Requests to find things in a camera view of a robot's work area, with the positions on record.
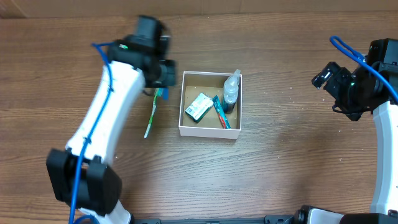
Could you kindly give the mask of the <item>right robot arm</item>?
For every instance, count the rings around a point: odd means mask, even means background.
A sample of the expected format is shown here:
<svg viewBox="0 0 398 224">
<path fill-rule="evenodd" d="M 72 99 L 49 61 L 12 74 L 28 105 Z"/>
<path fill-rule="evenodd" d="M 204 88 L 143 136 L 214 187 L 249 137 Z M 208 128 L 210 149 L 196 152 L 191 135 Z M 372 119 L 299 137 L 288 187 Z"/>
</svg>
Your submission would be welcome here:
<svg viewBox="0 0 398 224">
<path fill-rule="evenodd" d="M 397 103 L 386 85 L 361 67 L 350 73 L 329 63 L 313 80 L 335 98 L 335 109 L 357 121 L 370 111 L 375 127 L 376 177 L 369 211 L 338 213 L 304 205 L 288 223 L 397 223 Z"/>
</svg>

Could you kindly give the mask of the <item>green soap packet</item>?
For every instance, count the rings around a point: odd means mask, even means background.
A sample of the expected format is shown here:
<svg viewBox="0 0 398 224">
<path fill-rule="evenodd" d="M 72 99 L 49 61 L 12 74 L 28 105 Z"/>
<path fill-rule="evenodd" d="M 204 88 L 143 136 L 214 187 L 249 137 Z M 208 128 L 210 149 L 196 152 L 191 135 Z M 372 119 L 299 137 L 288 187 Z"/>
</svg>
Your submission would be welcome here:
<svg viewBox="0 0 398 224">
<path fill-rule="evenodd" d="M 209 96 L 200 93 L 195 100 L 187 107 L 185 114 L 194 122 L 199 123 L 203 117 L 213 107 L 213 99 Z"/>
</svg>

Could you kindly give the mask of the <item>blue disposable razor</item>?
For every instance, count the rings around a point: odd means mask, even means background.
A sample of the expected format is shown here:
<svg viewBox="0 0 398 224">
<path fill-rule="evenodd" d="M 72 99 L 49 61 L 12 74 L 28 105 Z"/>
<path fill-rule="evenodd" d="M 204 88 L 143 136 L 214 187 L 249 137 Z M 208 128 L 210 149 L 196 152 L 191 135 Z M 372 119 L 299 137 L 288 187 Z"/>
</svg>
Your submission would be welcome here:
<svg viewBox="0 0 398 224">
<path fill-rule="evenodd" d="M 163 100 L 168 100 L 169 99 L 169 89 L 168 88 L 163 88 L 162 89 L 162 99 Z"/>
</svg>

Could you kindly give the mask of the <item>green white toothbrush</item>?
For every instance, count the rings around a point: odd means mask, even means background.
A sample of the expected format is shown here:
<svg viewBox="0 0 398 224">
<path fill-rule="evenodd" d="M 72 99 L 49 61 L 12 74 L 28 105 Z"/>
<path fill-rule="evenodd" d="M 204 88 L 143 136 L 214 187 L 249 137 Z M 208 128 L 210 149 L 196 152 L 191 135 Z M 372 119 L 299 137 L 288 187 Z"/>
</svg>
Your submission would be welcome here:
<svg viewBox="0 0 398 224">
<path fill-rule="evenodd" d="M 152 102 L 152 111 L 151 111 L 151 114 L 150 114 L 150 118 L 149 118 L 149 122 L 148 122 L 148 125 L 147 125 L 146 132 L 144 134 L 144 138 L 145 139 L 148 137 L 148 135 L 150 133 L 150 129 L 152 127 L 152 121 L 153 121 L 154 114 L 155 114 L 155 111 L 156 111 L 156 108 L 157 108 L 157 99 L 158 99 L 158 97 L 162 96 L 162 92 L 163 92 L 163 90 L 161 88 L 156 88 L 155 89 L 154 99 L 153 99 L 153 102 Z"/>
</svg>

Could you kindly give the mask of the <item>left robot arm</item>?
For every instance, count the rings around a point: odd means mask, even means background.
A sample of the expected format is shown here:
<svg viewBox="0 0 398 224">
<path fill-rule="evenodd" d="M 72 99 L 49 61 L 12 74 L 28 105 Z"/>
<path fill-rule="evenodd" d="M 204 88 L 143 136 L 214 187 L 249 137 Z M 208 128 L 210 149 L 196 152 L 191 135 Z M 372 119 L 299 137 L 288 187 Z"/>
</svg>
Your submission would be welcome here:
<svg viewBox="0 0 398 224">
<path fill-rule="evenodd" d="M 99 87 L 64 150 L 51 149 L 46 160 L 55 198 L 70 207 L 69 223 L 134 221 L 120 201 L 122 180 L 111 166 L 139 95 L 175 85 L 175 62 L 165 58 L 169 42 L 169 35 L 135 34 L 92 45 L 103 60 Z"/>
</svg>

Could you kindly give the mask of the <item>clear bottle with dark liquid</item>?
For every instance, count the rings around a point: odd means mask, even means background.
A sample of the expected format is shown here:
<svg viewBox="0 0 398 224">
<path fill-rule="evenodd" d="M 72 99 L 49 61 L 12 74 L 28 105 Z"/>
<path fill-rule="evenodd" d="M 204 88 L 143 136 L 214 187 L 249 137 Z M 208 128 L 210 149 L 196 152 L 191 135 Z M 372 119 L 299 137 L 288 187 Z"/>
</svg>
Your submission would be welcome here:
<svg viewBox="0 0 398 224">
<path fill-rule="evenodd" d="M 238 99 L 240 74 L 241 71 L 237 69 L 224 82 L 221 105 L 226 114 L 232 113 Z"/>
</svg>

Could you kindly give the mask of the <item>Colgate toothpaste tube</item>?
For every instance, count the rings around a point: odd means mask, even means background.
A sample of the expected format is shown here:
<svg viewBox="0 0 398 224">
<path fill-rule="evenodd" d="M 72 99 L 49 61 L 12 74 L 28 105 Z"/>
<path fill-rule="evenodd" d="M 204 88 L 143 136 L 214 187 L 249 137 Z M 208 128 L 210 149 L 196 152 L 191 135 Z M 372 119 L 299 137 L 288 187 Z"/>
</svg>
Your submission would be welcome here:
<svg viewBox="0 0 398 224">
<path fill-rule="evenodd" d="M 223 111 L 220 99 L 218 98 L 217 95 L 215 95 L 213 97 L 213 106 L 214 106 L 214 108 L 216 110 L 216 113 L 217 113 L 219 119 L 220 119 L 220 123 L 221 123 L 222 127 L 224 129 L 231 129 L 229 121 L 228 121 L 228 119 L 227 119 L 227 117 L 226 117 L 226 115 L 225 115 L 225 113 Z"/>
</svg>

